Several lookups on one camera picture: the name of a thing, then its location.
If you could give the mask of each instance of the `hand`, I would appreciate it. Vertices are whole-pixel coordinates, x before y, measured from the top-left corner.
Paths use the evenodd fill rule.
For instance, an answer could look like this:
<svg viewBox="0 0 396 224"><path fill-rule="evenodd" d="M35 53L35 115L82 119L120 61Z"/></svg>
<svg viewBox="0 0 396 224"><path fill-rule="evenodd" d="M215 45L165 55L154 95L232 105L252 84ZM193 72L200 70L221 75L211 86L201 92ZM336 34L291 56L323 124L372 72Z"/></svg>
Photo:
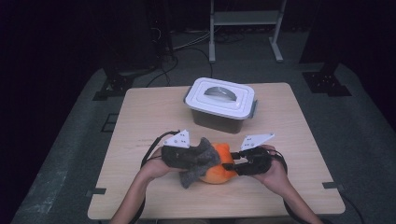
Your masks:
<svg viewBox="0 0 396 224"><path fill-rule="evenodd" d="M275 150L274 147L267 145L262 145L261 147L269 149L270 153L275 155L275 152L271 151ZM272 160L271 167L265 174L253 175L252 177L259 180L273 193L281 196L297 217L307 221L308 223L322 223L290 183L282 162Z"/></svg>
<svg viewBox="0 0 396 224"><path fill-rule="evenodd" d="M163 175L168 174L169 172L181 172L183 169L172 168L169 167L163 162L161 158L161 147L157 148L155 152L148 159L146 164L139 171L149 178L149 180L153 180L155 178L161 177Z"/></svg>
<svg viewBox="0 0 396 224"><path fill-rule="evenodd" d="M270 154L275 155L275 150L272 146L262 145L261 147L270 150ZM271 190L273 193L280 196L285 196L290 190L294 190L294 187L289 182L286 171L280 161L272 160L270 169L259 175L252 175L253 178L259 180L265 187Z"/></svg>

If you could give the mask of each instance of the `wooden table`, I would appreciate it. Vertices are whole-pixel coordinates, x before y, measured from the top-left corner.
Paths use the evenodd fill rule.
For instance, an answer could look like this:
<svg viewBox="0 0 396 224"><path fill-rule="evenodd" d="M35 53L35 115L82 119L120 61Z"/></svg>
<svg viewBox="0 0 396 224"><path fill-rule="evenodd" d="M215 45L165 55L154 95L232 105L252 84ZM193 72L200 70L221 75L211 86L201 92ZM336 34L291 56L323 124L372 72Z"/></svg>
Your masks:
<svg viewBox="0 0 396 224"><path fill-rule="evenodd" d="M249 86L259 102L254 118L245 120L238 134L196 125L190 109L183 103L189 87L128 90L96 185L98 189L106 189L106 193L93 195L89 218L110 219L149 146L163 133L184 129L190 131L192 146L206 137L212 143L230 144L232 151L239 151L245 135L274 133L276 136L266 144L283 154L291 183L314 212L343 213L345 205L337 189L323 188L322 183L333 180L290 86L286 83ZM148 186L141 218L286 215L282 199L251 177L237 176L222 185L198 181L183 189L178 174L170 173Z"/></svg>

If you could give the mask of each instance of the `orange ball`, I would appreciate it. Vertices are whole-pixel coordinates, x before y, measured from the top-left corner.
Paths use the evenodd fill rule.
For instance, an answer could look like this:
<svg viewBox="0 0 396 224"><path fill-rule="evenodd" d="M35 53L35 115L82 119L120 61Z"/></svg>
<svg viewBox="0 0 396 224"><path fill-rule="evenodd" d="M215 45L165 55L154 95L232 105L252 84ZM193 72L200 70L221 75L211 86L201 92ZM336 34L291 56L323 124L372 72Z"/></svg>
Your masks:
<svg viewBox="0 0 396 224"><path fill-rule="evenodd" d="M223 163L234 164L233 157L227 143L212 143L212 146L219 153L221 164L209 168L201 180L209 184L222 184L237 175L236 171L228 171L222 166Z"/></svg>

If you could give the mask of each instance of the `metal rack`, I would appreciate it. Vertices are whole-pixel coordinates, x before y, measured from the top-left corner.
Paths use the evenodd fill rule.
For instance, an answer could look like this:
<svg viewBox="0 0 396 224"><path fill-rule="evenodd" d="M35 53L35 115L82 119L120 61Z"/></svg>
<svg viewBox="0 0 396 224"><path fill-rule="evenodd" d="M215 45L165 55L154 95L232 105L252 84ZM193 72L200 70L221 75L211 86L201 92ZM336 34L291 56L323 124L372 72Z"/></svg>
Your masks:
<svg viewBox="0 0 396 224"><path fill-rule="evenodd" d="M219 25L259 25L274 24L276 26L274 36L269 37L271 48L275 54L276 61L283 62L282 54L277 46L280 25L282 23L287 0L282 0L280 10L266 11L221 11L215 12L214 0L210 3L210 40L209 40L209 61L216 61L215 52L215 26Z"/></svg>

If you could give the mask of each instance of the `floor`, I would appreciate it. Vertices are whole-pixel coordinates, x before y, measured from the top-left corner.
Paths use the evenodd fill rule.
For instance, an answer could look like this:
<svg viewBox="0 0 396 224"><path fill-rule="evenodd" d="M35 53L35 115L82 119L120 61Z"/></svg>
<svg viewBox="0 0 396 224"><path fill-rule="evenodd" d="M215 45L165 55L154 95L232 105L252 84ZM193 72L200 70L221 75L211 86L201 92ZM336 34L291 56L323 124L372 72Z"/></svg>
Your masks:
<svg viewBox="0 0 396 224"><path fill-rule="evenodd" d="M173 34L172 38L177 47L201 35ZM198 77L241 84L289 83L334 181L352 202L345 201L345 213L329 219L361 223L360 213L365 223L392 223L396 219L396 133L357 75L342 64L335 75L351 96L329 97L310 91L302 72L318 71L322 64L298 63L308 32L280 33L283 63L275 60L268 43L270 35L227 35L228 40L236 41L216 45L215 63L206 58L204 40L175 52L176 59L164 57L163 69L136 78L133 88L189 86ZM163 71L168 71L167 76L161 75ZM93 100L105 80L103 70L92 74L12 223L106 223L87 217L112 134L103 127L110 114L120 111L123 100L120 96Z"/></svg>

